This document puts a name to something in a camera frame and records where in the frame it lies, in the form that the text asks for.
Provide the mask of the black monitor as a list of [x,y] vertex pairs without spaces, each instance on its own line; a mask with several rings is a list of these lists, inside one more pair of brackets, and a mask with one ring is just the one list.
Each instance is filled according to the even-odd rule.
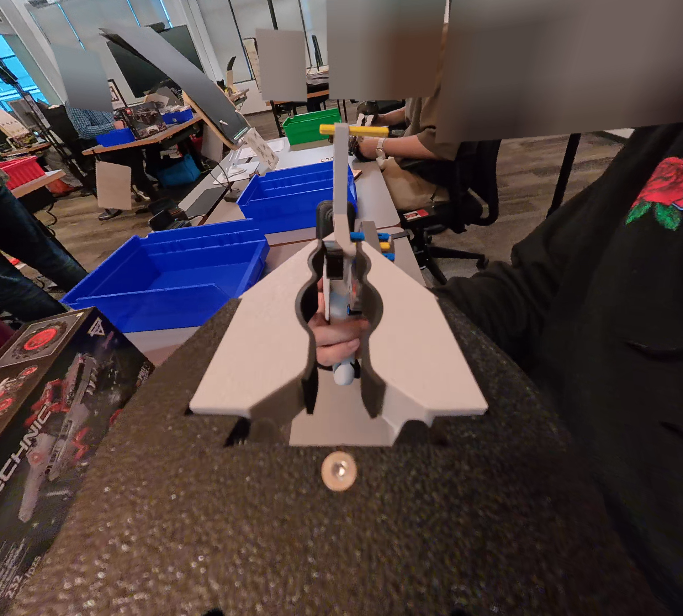
[[[164,23],[158,22],[152,23],[148,27],[160,34],[183,57],[204,72],[187,26],[168,27]],[[129,52],[121,45],[107,39],[107,47],[135,98],[142,98],[166,79],[165,74],[154,65]]]

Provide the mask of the green plastic bin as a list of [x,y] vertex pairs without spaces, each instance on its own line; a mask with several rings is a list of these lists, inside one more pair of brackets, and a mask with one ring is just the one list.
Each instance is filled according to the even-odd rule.
[[295,147],[326,141],[328,137],[320,133],[320,125],[341,122],[342,115],[338,108],[329,108],[288,117],[281,126],[290,146]]

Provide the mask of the tilted dark board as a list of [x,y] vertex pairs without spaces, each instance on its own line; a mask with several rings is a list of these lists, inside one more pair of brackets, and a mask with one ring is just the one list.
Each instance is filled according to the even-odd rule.
[[237,149],[251,125],[225,92],[198,67],[147,26],[113,23],[101,26],[100,34],[128,52],[155,66],[180,86],[190,106],[211,127],[222,143]]

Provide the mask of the red plastic bin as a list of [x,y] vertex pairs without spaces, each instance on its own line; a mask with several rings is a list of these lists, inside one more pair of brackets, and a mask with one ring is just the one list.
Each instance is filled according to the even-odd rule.
[[7,176],[6,186],[8,190],[28,184],[46,174],[36,156],[23,156],[2,161],[1,169]]

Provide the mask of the black office chair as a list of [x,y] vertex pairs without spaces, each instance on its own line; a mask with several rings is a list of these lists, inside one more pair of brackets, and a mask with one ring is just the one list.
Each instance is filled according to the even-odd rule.
[[447,277],[438,259],[472,260],[478,270],[488,266],[482,253],[471,253],[436,246],[432,232],[443,227],[455,234],[468,226],[489,226],[499,217],[497,159],[501,140],[466,142],[454,160],[416,159],[408,162],[408,171],[445,188],[448,200],[427,204],[412,211],[399,211],[400,224],[408,232],[408,241],[421,269],[428,270],[436,282],[446,284]]

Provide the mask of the person's right hand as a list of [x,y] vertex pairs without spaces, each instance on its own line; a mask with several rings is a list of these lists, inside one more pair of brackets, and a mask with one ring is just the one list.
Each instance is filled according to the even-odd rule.
[[361,341],[370,328],[363,316],[350,317],[346,321],[330,323],[325,317],[325,301],[322,280],[318,281],[318,309],[308,321],[316,343],[316,359],[322,367],[332,367],[351,357],[356,357]]

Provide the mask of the grey office desk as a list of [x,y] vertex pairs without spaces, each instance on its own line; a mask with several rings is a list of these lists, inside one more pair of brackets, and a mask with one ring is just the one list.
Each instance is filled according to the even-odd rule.
[[[300,149],[291,150],[288,143],[284,150],[278,153],[278,168],[299,167],[319,162],[323,158],[332,156],[333,146],[305,145]],[[361,175],[356,180],[356,195],[358,201],[358,216],[362,220],[371,220],[375,226],[384,230],[399,226],[399,216],[391,200],[382,173],[376,162],[357,162],[350,160],[352,169],[361,169]],[[243,212],[234,202],[219,199],[218,205],[210,211],[201,224],[216,224],[244,219]],[[315,237],[315,228],[304,228],[283,233],[269,233],[266,238],[270,246],[280,246],[297,242],[307,242]]]

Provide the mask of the blue bag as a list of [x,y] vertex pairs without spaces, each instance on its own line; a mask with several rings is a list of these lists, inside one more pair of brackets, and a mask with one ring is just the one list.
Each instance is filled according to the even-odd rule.
[[200,178],[201,168],[190,154],[187,153],[182,158],[166,158],[166,160],[173,160],[174,163],[167,164],[157,172],[158,181],[164,188],[190,185]]

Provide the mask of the wooden office table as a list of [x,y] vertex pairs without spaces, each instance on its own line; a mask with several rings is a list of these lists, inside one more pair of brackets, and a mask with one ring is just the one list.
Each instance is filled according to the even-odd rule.
[[160,144],[164,142],[171,142],[179,139],[182,135],[189,135],[194,127],[199,123],[202,123],[203,119],[194,115],[192,119],[183,122],[182,124],[172,125],[167,127],[165,130],[151,135],[147,138],[142,138],[133,142],[128,142],[125,144],[118,144],[112,147],[103,147],[101,144],[92,147],[90,149],[85,149],[82,151],[84,156],[100,156],[102,153],[110,153],[114,151],[122,151],[127,149],[133,149],[138,147],[147,147],[152,144]]

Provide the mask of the black pole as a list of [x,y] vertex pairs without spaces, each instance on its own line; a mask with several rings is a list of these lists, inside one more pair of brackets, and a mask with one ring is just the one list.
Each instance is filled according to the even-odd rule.
[[550,217],[554,212],[556,212],[562,205],[562,202],[566,194],[566,189],[568,186],[568,181],[570,179],[570,174],[572,172],[572,168],[576,158],[576,152],[579,146],[579,142],[581,141],[581,136],[581,133],[571,133],[569,135],[561,167],[559,169],[557,183],[555,186],[554,193],[552,195],[552,201],[546,214],[547,218]]

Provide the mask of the grey toy brick assembly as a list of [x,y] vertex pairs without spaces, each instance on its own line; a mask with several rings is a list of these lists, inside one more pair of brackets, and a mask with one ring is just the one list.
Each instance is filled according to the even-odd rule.
[[333,137],[333,199],[319,204],[316,215],[316,237],[322,243],[324,258],[323,276],[329,281],[343,281],[348,287],[357,281],[356,258],[358,247],[365,243],[389,259],[393,258],[392,235],[376,231],[371,221],[367,227],[355,227],[356,202],[349,198],[355,188],[348,163],[348,145],[359,137],[383,142],[388,137],[386,126],[376,125],[320,125],[320,132]]

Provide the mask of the black toy set box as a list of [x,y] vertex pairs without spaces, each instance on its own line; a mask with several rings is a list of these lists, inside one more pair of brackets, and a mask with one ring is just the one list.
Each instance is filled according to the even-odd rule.
[[120,108],[114,111],[114,117],[115,120],[124,122],[136,140],[149,138],[166,130],[166,122],[155,101]]
[[1,348],[1,614],[67,518],[91,459],[154,365],[96,308]]

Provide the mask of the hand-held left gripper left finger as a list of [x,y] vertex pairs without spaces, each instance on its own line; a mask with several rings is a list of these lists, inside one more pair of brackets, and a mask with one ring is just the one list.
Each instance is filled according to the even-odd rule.
[[324,251],[317,239],[255,284],[235,312],[189,408],[196,415],[292,420],[318,397],[316,342]]

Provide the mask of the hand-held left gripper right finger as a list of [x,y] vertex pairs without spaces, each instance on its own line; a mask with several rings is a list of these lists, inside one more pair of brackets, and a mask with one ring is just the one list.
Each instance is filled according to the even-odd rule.
[[409,421],[479,416],[488,403],[435,295],[372,245],[356,245],[362,313],[361,398],[370,418]]

